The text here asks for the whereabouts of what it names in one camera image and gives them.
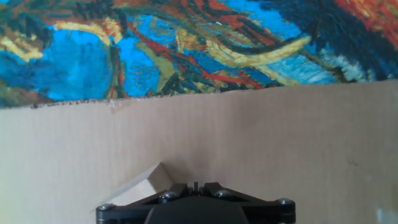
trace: colorful artwork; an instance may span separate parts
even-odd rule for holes
[[[0,2],[0,107],[398,78],[396,0]]]

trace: painted canvas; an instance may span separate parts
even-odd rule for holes
[[[397,0],[0,2],[0,107],[398,78]]]

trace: cardboard sheet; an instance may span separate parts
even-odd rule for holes
[[[0,223],[94,223],[158,162],[297,202],[297,223],[397,223],[398,82],[0,111]]]

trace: yellow brushstroke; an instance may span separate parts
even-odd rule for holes
[[[122,40],[123,36],[120,32],[120,26],[118,26],[118,23],[114,19],[107,17],[103,22],[103,25],[106,27],[108,35],[114,37],[113,40],[115,43],[118,43],[120,40]]]
[[[259,54],[259,55],[243,55],[228,49],[224,45],[217,44],[212,40],[207,40],[208,53],[218,62],[231,68],[251,67],[269,76],[272,80],[276,80],[285,86],[299,85],[298,82],[291,78],[286,78],[278,72],[270,69],[267,64],[274,63],[290,55],[295,54],[305,44],[311,41],[310,37],[304,37],[291,44],[287,44],[277,50]]]
[[[83,32],[88,32],[96,35],[102,43],[107,46],[111,45],[111,41],[106,35],[106,32],[97,24],[91,23],[90,25],[79,24],[76,22],[63,22],[58,21],[54,25],[55,30],[78,30]]]
[[[33,47],[30,44],[28,44],[26,41],[22,40],[21,38],[17,38],[15,40],[15,44],[22,47],[23,49],[28,50],[29,52],[39,52],[39,49],[37,47]]]
[[[146,46],[146,44],[139,42],[135,47],[136,49],[143,51],[153,61],[155,67],[159,69],[160,77],[157,83],[157,93],[163,89],[172,75],[174,75],[176,72],[181,75],[179,70],[174,69],[172,62],[168,61],[164,57],[156,55],[152,49]]]
[[[260,65],[256,67],[260,72],[266,74],[271,80],[276,80],[280,84],[283,84],[284,86],[295,86],[295,85],[300,85],[299,82],[295,81],[294,79],[291,78],[286,78],[283,75],[279,74],[273,69],[270,69],[267,65]]]
[[[3,37],[0,40],[0,45],[2,45],[5,50],[10,51],[23,59],[26,62],[29,62],[31,59],[40,59],[43,57],[41,52],[27,52],[25,53],[22,49],[20,49],[12,40],[8,37]]]
[[[207,40],[207,47],[210,55],[213,56],[213,58],[220,63],[232,68],[244,68],[255,67],[256,65],[266,65],[282,60],[283,58],[295,54],[310,41],[310,37],[304,37],[277,50],[259,55],[239,54],[233,52],[224,45],[217,44],[212,40]]]
[[[184,53],[186,50],[197,50],[204,51],[206,49],[205,45],[202,45],[198,41],[198,37],[190,34],[187,30],[178,28],[175,33],[175,40],[177,41],[177,52]]]

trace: blue paint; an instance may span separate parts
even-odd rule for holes
[[[103,47],[93,34],[57,31],[44,57],[30,65],[1,52],[0,64],[7,66],[0,67],[0,78],[55,101],[103,99],[112,72]]]
[[[131,97],[145,96],[149,90],[155,92],[160,76],[153,61],[143,51],[135,48],[138,42],[139,39],[132,35],[117,44],[125,69],[124,91]]]
[[[127,18],[137,22],[134,17]],[[175,43],[175,26],[154,16],[141,16],[138,20],[137,30],[148,39],[165,47]]]

